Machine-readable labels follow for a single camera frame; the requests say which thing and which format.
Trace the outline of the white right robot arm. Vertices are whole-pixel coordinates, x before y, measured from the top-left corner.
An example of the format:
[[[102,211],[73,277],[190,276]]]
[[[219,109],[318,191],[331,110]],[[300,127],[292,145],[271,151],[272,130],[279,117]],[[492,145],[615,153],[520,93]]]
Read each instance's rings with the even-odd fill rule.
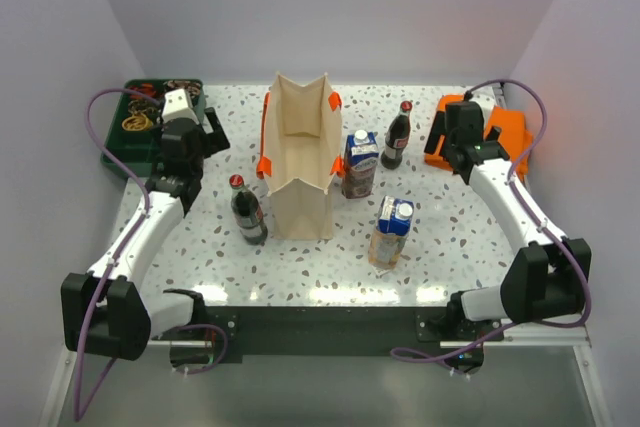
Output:
[[[424,149],[440,155],[481,197],[514,252],[500,284],[452,294],[442,317],[432,322],[434,331],[459,340],[469,339],[482,323],[547,323],[589,311],[591,249],[585,240],[569,238],[537,206],[512,169],[501,132],[485,127],[478,103],[448,95],[439,101]]]

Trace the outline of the beige canvas tote bag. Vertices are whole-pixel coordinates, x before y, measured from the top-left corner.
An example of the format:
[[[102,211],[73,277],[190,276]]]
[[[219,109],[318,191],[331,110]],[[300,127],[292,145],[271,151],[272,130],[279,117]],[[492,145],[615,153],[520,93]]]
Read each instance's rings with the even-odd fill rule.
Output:
[[[256,165],[275,237],[333,237],[330,188],[343,174],[342,130],[342,100],[326,74],[306,85],[276,76],[263,102]]]

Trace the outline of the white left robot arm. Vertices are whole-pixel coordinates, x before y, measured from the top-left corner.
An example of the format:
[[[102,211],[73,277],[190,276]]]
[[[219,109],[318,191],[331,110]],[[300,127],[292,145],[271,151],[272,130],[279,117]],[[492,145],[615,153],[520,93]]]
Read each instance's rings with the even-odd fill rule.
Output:
[[[152,261],[201,191],[205,159],[230,147],[214,108],[206,108],[205,116],[209,131],[188,118],[162,125],[160,164],[146,183],[131,226],[86,273],[70,273],[62,282],[69,350],[136,360],[151,338],[171,329],[185,339],[205,332],[201,295],[171,290],[144,300],[140,293]]]

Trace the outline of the purple juice carton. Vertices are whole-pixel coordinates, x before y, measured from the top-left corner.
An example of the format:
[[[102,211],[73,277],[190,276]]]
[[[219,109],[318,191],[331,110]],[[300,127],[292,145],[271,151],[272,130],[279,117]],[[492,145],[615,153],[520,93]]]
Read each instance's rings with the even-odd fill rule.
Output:
[[[360,129],[347,136],[342,180],[342,193],[347,199],[371,194],[378,159],[379,148],[372,132]]]

